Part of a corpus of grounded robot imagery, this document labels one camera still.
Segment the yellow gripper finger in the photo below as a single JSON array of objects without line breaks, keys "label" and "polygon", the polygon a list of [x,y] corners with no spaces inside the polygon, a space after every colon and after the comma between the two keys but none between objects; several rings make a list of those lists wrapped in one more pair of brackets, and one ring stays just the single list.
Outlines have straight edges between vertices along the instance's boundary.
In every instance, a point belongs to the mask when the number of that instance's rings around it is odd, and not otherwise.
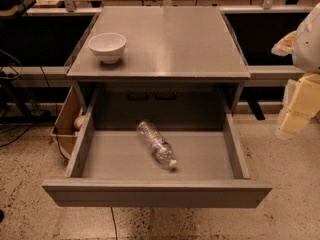
[{"label": "yellow gripper finger", "polygon": [[320,75],[305,74],[289,79],[285,86],[283,108],[278,116],[276,136],[288,140],[300,134],[320,112]]},{"label": "yellow gripper finger", "polygon": [[293,52],[293,40],[295,35],[295,31],[288,33],[272,47],[271,53],[282,57],[291,54]]}]

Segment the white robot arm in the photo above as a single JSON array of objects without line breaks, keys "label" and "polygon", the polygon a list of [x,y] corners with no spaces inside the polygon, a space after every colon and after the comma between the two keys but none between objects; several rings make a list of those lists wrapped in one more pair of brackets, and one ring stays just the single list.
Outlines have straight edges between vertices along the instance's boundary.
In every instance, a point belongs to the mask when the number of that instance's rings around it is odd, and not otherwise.
[{"label": "white robot arm", "polygon": [[278,116],[276,135],[291,139],[320,112],[320,4],[295,31],[280,39],[271,53],[291,55],[293,65],[304,72],[300,79],[287,82]]}]

